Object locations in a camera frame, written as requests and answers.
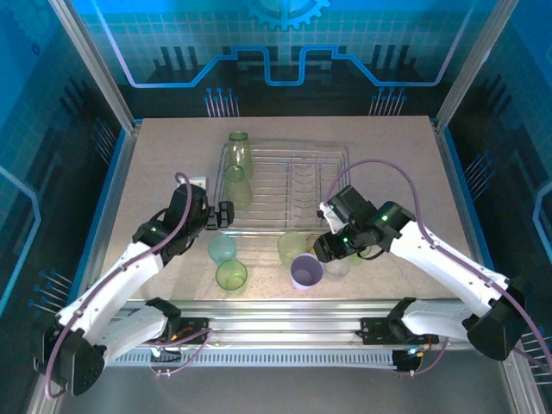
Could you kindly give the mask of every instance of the metal rack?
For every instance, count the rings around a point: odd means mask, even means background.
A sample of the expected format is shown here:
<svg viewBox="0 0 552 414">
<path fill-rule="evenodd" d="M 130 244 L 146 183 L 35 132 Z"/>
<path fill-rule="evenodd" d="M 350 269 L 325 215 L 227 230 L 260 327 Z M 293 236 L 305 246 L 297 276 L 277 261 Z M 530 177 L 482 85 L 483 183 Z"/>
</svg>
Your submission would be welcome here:
<svg viewBox="0 0 552 414">
<path fill-rule="evenodd" d="M 228 146 L 223 147 L 216 176 L 215 203 L 226 198 L 223 172 Z M 349 164 L 348 149 L 329 143 L 253 141 L 253 202 L 237 210 L 231 235 L 277 235 L 287 230 L 322 234 L 327 226 L 317 217 L 318 205 L 335 179 Z M 336 191 L 350 183 L 347 172 Z"/>
</svg>

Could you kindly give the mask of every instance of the purple cup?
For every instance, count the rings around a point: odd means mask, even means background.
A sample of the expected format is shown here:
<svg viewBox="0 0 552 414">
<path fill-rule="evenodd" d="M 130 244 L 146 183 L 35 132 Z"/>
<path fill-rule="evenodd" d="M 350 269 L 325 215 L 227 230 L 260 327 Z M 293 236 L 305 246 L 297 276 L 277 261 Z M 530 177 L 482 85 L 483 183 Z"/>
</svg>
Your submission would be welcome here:
<svg viewBox="0 0 552 414">
<path fill-rule="evenodd" d="M 303 253 L 293 259 L 291 274 L 293 287 L 304 291 L 322 280 L 324 266 L 314 254 Z"/>
</svg>

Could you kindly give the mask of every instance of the green plastic cup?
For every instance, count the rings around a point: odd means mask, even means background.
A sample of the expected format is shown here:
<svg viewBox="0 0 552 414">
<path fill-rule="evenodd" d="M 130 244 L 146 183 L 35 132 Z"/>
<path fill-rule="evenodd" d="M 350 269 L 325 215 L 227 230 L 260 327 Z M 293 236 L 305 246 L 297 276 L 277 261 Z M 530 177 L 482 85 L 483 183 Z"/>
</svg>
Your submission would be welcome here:
<svg viewBox="0 0 552 414">
<path fill-rule="evenodd" d="M 247 268 L 237 260 L 225 261 L 215 274 L 216 282 L 227 292 L 242 292 L 248 280 Z"/>
<path fill-rule="evenodd" d="M 307 251 L 307 239 L 299 233 L 284 233 L 278 239 L 278 255 L 284 266 L 291 266 L 293 259 Z"/>
<path fill-rule="evenodd" d="M 362 257 L 368 257 L 370 255 L 371 251 L 372 251 L 372 248 L 368 246 L 367 248 L 362 250 L 361 256 Z M 351 254 L 349 256 L 349 260 L 351 262 L 351 265 L 353 265 L 353 266 L 359 266 L 359 265 L 361 265 L 362 263 L 365 262 L 365 260 L 361 259 L 357 254 Z"/>
</svg>

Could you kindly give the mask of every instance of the speckled countertop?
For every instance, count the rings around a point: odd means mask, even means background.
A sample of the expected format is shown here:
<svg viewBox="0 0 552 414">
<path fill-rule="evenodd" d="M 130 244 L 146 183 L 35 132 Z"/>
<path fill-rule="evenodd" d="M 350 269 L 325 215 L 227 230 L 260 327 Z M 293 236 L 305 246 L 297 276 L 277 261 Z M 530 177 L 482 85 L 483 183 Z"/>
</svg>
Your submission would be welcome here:
<svg viewBox="0 0 552 414">
<path fill-rule="evenodd" d="M 212 196 L 223 144 L 233 130 L 249 132 L 251 141 L 283 138 L 339 142 L 350 162 L 367 157 L 400 164 L 414 179 L 424 221 L 448 244 L 469 254 L 435 137 L 426 116 L 326 116 L 146 119 L 136 143 L 115 226 L 103 265 L 110 267 L 138 226 L 166 207 L 173 194 L 174 173 L 207 176 Z M 413 211 L 410 189 L 398 173 L 384 166 L 361 166 L 351 183 L 379 206 L 393 200 Z M 189 253 L 174 259 L 133 298 L 452 298 L 454 295 L 412 264 L 384 254 L 352 267 L 340 281 L 324 279 L 307 291 L 293 289 L 280 265 L 276 237 L 236 238 L 238 259 L 248 267 L 242 295 L 225 293 L 215 281 L 216 265 L 207 255 L 215 232 L 203 232 Z"/>
</svg>

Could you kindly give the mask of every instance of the gear logo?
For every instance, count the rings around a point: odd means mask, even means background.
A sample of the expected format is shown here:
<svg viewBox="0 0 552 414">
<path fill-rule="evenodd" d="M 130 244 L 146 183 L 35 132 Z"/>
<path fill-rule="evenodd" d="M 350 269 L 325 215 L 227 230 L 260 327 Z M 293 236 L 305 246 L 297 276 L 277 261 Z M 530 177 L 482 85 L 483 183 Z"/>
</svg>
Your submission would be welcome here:
<svg viewBox="0 0 552 414">
<path fill-rule="evenodd" d="M 10 10 L 27 37 L 40 43 L 52 23 L 52 10 L 47 0 L 0 0 L 0 10 Z"/>
<path fill-rule="evenodd" d="M 287 30 L 290 26 L 299 28 L 299 24 L 310 24 L 313 16 L 319 17 L 322 7 L 329 6 L 329 0 L 242 0 L 260 25 L 266 23 L 271 30 L 280 27 Z"/>
</svg>

